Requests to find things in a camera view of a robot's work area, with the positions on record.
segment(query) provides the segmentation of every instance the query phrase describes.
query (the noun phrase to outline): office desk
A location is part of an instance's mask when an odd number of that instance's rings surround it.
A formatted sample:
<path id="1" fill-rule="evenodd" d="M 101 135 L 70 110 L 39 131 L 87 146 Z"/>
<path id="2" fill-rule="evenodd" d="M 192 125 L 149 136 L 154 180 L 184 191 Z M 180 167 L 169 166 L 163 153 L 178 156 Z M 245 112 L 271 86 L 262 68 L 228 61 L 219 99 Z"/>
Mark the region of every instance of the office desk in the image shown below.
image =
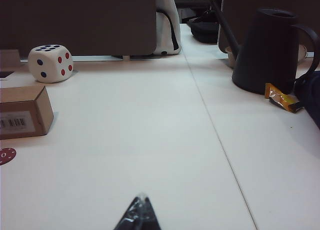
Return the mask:
<path id="1" fill-rule="evenodd" d="M 1 141 L 1 230 L 112 230 L 140 192 L 163 230 L 254 229 L 183 52 L 74 69 L 45 84 L 48 135 Z"/>
<path id="2" fill-rule="evenodd" d="M 319 129 L 231 81 L 181 26 L 179 55 L 76 62 L 46 84 L 46 136 L 8 139 L 1 229 L 113 229 L 149 195 L 163 230 L 318 229 Z M 310 63 L 299 66 L 299 74 Z M 42 85 L 26 66 L 1 87 Z"/>

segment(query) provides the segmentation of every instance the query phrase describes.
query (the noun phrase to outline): snack wrapper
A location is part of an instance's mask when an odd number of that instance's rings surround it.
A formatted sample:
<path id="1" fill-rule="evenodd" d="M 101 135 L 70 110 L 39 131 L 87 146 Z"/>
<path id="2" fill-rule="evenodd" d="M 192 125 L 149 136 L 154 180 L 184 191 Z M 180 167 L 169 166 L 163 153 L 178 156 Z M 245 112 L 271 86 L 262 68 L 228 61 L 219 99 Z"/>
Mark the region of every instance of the snack wrapper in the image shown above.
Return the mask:
<path id="1" fill-rule="evenodd" d="M 282 93 L 271 83 L 265 84 L 264 98 L 269 99 L 272 104 L 291 113 L 296 113 L 303 108 L 302 103 L 299 102 L 294 96 Z"/>

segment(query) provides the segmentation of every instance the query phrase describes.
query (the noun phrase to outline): gray partition panel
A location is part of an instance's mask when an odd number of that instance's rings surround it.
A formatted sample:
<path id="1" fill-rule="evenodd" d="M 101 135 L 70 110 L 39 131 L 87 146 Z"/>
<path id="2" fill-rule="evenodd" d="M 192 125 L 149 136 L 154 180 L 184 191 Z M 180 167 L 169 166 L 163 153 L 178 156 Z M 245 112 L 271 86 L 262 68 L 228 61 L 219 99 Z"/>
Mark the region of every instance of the gray partition panel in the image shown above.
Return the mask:
<path id="1" fill-rule="evenodd" d="M 156 37 L 156 0 L 0 0 L 0 49 L 22 58 L 46 44 L 74 56 L 149 55 Z"/>
<path id="2" fill-rule="evenodd" d="M 230 24 L 236 39 L 241 44 L 244 41 L 249 24 L 257 8 L 278 8 L 295 13 L 299 17 L 299 23 L 304 24 L 320 35 L 320 21 L 318 17 L 319 0 L 223 0 L 222 12 Z M 300 34 L 300 42 L 309 52 L 313 46 L 309 38 Z M 218 45 L 221 51 L 229 46 L 225 34 L 219 33 Z"/>

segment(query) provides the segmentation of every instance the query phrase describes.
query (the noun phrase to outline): table seam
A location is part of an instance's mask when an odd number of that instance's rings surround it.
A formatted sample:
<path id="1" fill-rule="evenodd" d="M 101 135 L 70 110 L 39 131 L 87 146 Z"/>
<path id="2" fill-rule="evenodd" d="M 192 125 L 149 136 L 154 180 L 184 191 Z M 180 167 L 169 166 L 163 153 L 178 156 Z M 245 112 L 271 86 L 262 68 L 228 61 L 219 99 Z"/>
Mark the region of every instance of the table seam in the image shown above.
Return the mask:
<path id="1" fill-rule="evenodd" d="M 189 64 L 189 61 L 188 61 L 188 59 L 187 59 L 187 56 L 185 55 L 185 53 L 183 52 L 183 50 L 181 50 L 181 51 L 182 51 L 182 53 L 183 53 L 184 59 L 185 59 L 185 61 L 186 61 L 186 64 L 187 64 L 187 66 L 188 66 L 188 68 L 189 68 L 189 71 L 190 71 L 191 76 L 192 76 L 192 78 L 193 78 L 194 84 L 195 84 L 195 86 L 196 86 L 196 88 L 197 88 L 197 91 L 198 91 L 198 93 L 199 93 L 199 95 L 200 95 L 200 97 L 201 97 L 201 100 L 202 100 L 202 102 L 203 102 L 204 108 L 205 108 L 205 110 L 206 110 L 206 112 L 207 112 L 207 114 L 208 114 L 208 117 L 209 117 L 209 119 L 210 119 L 210 122 L 211 122 L 211 125 L 212 125 L 212 127 L 213 127 L 213 130 L 214 130 L 214 132 L 215 132 L 215 134 L 216 134 L 216 136 L 217 136 L 217 138 L 218 138 L 218 140 L 219 140 L 219 143 L 220 143 L 221 148 L 222 148 L 222 150 L 223 150 L 224 156 L 225 156 L 225 158 L 226 158 L 226 160 L 227 160 L 227 162 L 228 162 L 228 164 L 229 164 L 229 167 L 230 167 L 230 169 L 231 169 L 231 171 L 232 171 L 233 177 L 234 177 L 235 182 L 236 182 L 236 184 L 237 184 L 237 186 L 238 186 L 238 189 L 239 189 L 239 191 L 240 191 L 240 194 L 241 194 L 241 196 L 242 196 L 242 198 L 243 198 L 243 200 L 244 200 L 245 206 L 246 206 L 246 208 L 247 208 L 247 210 L 248 210 L 248 212 L 249 212 L 249 214 L 250 214 L 250 217 L 251 217 L 251 220 L 252 220 L 252 222 L 253 222 L 253 225 L 254 225 L 254 227 L 255 227 L 256 230 L 259 230 L 258 225 L 257 225 L 257 223 L 256 223 L 256 220 L 255 220 L 255 218 L 254 218 L 254 216 L 253 216 L 252 210 L 251 210 L 250 207 L 249 207 L 249 204 L 248 204 L 248 202 L 247 202 L 247 199 L 246 199 L 246 197 L 245 197 L 245 194 L 244 194 L 244 192 L 243 192 L 243 190 L 242 190 L 242 188 L 241 188 L 241 186 L 240 186 L 240 182 L 239 182 L 239 180 L 238 180 L 238 178 L 237 178 L 237 176 L 236 176 L 236 173 L 235 173 L 235 171 L 234 171 L 234 169 L 233 169 L 233 167 L 232 167 L 231 161 L 230 161 L 230 159 L 229 159 L 229 157 L 228 157 L 228 154 L 227 154 L 227 152 L 226 152 L 226 150 L 225 150 L 225 147 L 224 147 L 224 145 L 223 145 L 223 143 L 222 143 L 222 140 L 220 139 L 218 130 L 217 130 L 217 128 L 216 128 L 216 126 L 215 126 L 215 124 L 214 124 L 214 121 L 213 121 L 213 119 L 212 119 L 212 117 L 211 117 L 211 114 L 210 114 L 210 112 L 209 112 L 209 110 L 208 110 L 208 107 L 207 107 L 207 104 L 206 104 L 206 102 L 205 102 L 205 99 L 204 99 L 203 95 L 201 94 L 200 88 L 199 88 L 198 83 L 197 83 L 197 81 L 196 81 L 195 75 L 194 75 L 194 73 L 193 73 L 193 71 L 192 71 L 192 68 L 191 68 L 191 66 L 190 66 L 190 64 Z"/>

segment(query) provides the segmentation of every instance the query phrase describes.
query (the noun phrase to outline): pitcher handle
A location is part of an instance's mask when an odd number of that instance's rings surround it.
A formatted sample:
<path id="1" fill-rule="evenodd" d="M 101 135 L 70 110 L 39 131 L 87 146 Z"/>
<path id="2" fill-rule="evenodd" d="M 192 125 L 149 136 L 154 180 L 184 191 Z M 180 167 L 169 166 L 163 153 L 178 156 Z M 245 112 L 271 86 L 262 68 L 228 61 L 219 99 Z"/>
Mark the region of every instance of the pitcher handle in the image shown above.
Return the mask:
<path id="1" fill-rule="evenodd" d="M 313 51 L 314 51 L 312 64 L 311 64 L 309 70 L 305 74 L 303 74 L 302 76 L 300 76 L 299 78 L 297 78 L 295 80 L 298 83 L 298 82 L 303 81 L 308 75 L 310 75 L 314 70 L 316 70 L 316 68 L 319 65 L 319 62 L 320 62 L 320 38 L 317 35 L 317 33 L 308 26 L 305 26 L 302 24 L 295 24 L 295 25 L 292 25 L 292 27 L 302 30 L 303 32 L 305 32 L 309 36 L 309 38 L 312 41 Z"/>

